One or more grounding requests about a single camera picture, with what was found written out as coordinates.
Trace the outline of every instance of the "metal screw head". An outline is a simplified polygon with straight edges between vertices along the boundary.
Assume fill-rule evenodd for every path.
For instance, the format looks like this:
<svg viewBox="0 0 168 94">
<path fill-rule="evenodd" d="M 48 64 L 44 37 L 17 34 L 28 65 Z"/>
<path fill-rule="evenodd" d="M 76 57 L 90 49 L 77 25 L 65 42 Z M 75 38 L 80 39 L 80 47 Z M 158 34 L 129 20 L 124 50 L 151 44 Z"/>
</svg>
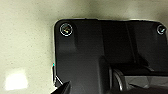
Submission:
<svg viewBox="0 0 168 94">
<path fill-rule="evenodd" d="M 166 28 L 163 25 L 159 25 L 157 27 L 158 34 L 162 35 L 162 34 L 164 34 L 165 31 L 166 31 Z"/>
<path fill-rule="evenodd" d="M 66 37 L 70 36 L 72 34 L 72 31 L 73 31 L 72 26 L 68 23 L 64 23 L 60 27 L 61 34 L 66 36 Z"/>
</svg>

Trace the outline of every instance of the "white tile floor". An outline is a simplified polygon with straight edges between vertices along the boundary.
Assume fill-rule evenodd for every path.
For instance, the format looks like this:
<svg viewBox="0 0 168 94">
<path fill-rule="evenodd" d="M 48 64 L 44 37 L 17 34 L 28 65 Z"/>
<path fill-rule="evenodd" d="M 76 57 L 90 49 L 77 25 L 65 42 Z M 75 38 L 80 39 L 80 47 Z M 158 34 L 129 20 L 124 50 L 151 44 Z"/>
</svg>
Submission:
<svg viewBox="0 0 168 94">
<path fill-rule="evenodd" d="M 167 0 L 1 0 L 0 94 L 50 94 L 53 28 L 64 18 L 145 19 L 168 27 Z"/>
</svg>

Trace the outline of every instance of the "black plastic panel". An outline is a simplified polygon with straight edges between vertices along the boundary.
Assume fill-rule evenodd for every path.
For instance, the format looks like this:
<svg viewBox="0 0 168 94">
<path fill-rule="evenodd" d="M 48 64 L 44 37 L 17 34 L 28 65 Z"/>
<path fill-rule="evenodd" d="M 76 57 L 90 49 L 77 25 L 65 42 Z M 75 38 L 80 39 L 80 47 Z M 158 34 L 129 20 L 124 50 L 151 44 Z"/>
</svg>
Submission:
<svg viewBox="0 0 168 94">
<path fill-rule="evenodd" d="M 59 32 L 65 22 L 74 28 L 68 37 Z M 100 22 L 61 20 L 55 25 L 55 37 L 57 75 L 63 82 L 71 81 L 70 94 L 105 94 L 110 83 L 108 66 L 104 66 L 102 60 L 104 47 Z"/>
</svg>

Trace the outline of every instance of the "black plastic part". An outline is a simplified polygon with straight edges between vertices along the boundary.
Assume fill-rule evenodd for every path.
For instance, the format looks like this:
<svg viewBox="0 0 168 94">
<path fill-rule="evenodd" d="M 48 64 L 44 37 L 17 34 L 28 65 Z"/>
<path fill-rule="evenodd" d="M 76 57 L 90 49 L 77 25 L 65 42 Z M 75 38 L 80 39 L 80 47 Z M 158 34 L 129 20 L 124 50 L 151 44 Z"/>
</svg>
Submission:
<svg viewBox="0 0 168 94">
<path fill-rule="evenodd" d="M 69 36 L 60 33 L 64 23 L 73 28 Z M 138 20 L 58 21 L 54 35 L 59 78 L 71 81 L 70 94 L 105 94 L 110 89 L 109 67 L 120 70 L 123 76 L 166 76 L 168 46 L 166 33 L 157 32 L 159 25 Z"/>
<path fill-rule="evenodd" d="M 59 28 L 71 24 L 73 32 L 63 36 Z M 105 94 L 110 89 L 104 56 L 101 24 L 98 20 L 60 20 L 55 25 L 57 75 L 71 81 L 70 94 Z"/>
</svg>

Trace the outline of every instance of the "white surface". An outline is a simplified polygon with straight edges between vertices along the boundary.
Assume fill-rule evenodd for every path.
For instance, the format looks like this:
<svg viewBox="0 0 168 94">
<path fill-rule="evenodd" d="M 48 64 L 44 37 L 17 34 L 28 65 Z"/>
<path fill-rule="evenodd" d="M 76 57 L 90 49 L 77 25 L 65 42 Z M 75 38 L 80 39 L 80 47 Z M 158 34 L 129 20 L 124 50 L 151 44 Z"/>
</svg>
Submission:
<svg viewBox="0 0 168 94">
<path fill-rule="evenodd" d="M 167 17 L 167 0 L 0 0 L 0 94 L 54 90 L 52 26 L 60 19 L 146 19 L 168 26 Z M 20 89 L 10 90 L 9 82 Z"/>
</svg>

